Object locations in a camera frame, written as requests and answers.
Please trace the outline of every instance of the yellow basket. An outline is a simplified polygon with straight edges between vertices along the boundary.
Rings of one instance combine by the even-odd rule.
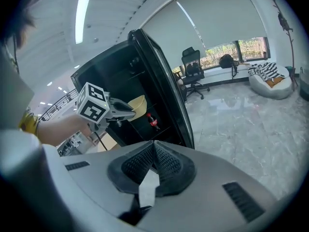
[[[141,95],[131,101],[128,104],[133,108],[133,112],[135,112],[135,116],[133,118],[128,119],[128,121],[132,121],[139,117],[142,117],[147,111],[147,101],[144,95]]]

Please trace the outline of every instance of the roller blind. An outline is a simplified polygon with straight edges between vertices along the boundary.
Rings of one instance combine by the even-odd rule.
[[[206,48],[235,40],[265,37],[250,0],[177,0],[191,17]]]
[[[183,64],[183,50],[189,47],[200,50],[201,57],[206,55],[194,27],[174,1],[155,14],[142,28],[161,47],[172,69]]]

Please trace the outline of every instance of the metal railing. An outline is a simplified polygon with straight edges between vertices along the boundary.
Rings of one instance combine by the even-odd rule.
[[[42,116],[39,118],[39,120],[47,121],[50,120],[52,116],[54,116],[62,107],[64,107],[66,104],[68,104],[70,101],[72,101],[74,98],[78,96],[78,93],[76,89],[70,91],[65,96],[63,96],[61,99],[59,99],[55,104],[53,104]]]

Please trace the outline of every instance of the chair base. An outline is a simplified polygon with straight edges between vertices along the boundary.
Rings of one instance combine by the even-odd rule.
[[[209,92],[211,89],[208,86],[204,86],[201,83],[195,83],[195,84],[191,84],[191,87],[189,88],[189,93],[187,94],[187,98],[193,94],[194,92],[198,93],[201,96],[201,100],[204,99],[204,95],[199,91],[202,89],[207,89],[207,91]]]

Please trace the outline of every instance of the red bottle label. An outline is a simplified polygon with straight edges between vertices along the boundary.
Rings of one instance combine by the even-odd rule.
[[[156,126],[156,125],[157,125],[157,123],[158,123],[158,121],[157,121],[157,120],[154,120],[153,122],[150,122],[151,126]]]

